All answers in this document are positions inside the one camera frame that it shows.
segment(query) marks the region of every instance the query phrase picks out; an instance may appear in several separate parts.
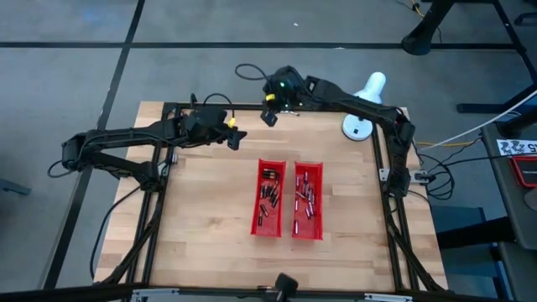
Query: gray carpet floor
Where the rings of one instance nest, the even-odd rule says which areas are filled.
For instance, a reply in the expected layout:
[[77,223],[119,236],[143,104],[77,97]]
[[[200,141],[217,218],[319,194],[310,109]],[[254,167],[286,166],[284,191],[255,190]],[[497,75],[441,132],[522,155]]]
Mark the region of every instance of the gray carpet floor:
[[[428,4],[422,5],[426,11]],[[502,5],[512,20],[536,9],[518,0],[503,0]],[[135,7],[135,0],[2,0],[0,41],[122,42]],[[134,41],[397,43],[419,21],[395,0],[148,0]],[[441,30],[445,43],[509,42],[490,5],[456,4]],[[537,65],[537,27],[516,31]],[[120,51],[0,49],[0,177],[33,189],[28,196],[0,192],[0,291],[39,287],[76,180],[74,174],[52,180],[46,170],[60,159],[63,141],[95,127]],[[511,50],[436,50],[415,57],[403,50],[372,49],[133,49],[107,127],[132,126],[140,101],[184,102],[191,92],[259,102],[263,83],[233,74],[234,66],[244,62],[267,72],[293,65],[303,75],[329,79],[349,92],[382,71],[388,78],[384,102],[407,107],[416,139],[426,142],[490,118],[458,114],[457,103],[502,103],[530,83],[524,63]],[[452,151],[436,148],[427,154],[441,159]],[[484,154],[477,144],[459,157]],[[433,204],[483,207],[487,219],[505,215],[488,162],[461,164],[453,172],[455,194]],[[59,286],[91,283],[91,247],[116,188],[108,174],[93,173]],[[448,282],[465,294],[485,296],[493,290],[487,279],[468,273],[448,275]]]

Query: sticker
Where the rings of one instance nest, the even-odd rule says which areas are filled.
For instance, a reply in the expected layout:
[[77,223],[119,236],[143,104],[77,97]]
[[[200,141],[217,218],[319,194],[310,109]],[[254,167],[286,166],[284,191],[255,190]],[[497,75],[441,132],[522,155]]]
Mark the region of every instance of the sticker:
[[501,155],[536,154],[537,141],[518,139],[497,139],[498,150]]

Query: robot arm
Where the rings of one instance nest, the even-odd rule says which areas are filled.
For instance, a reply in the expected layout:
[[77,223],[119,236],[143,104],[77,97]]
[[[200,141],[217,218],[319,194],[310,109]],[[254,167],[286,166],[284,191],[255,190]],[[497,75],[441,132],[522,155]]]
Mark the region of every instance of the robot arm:
[[266,109],[261,118],[272,127],[282,111],[297,108],[346,112],[377,123],[386,137],[390,171],[384,183],[385,190],[395,197],[406,196],[410,174],[406,167],[415,127],[397,107],[375,104],[344,92],[336,84],[307,76],[302,79],[298,71],[285,66],[268,77],[263,87]]
[[190,114],[183,113],[180,117],[155,122],[145,128],[79,133],[62,143],[61,163],[70,171],[82,171],[91,166],[105,170],[116,178],[132,176],[140,183],[141,190],[158,191],[162,187],[157,164],[149,161],[134,163],[101,151],[146,144],[162,148],[194,148],[223,143],[224,140],[227,140],[229,148],[237,150],[240,140],[247,133],[224,123],[226,115],[222,109],[201,107]]

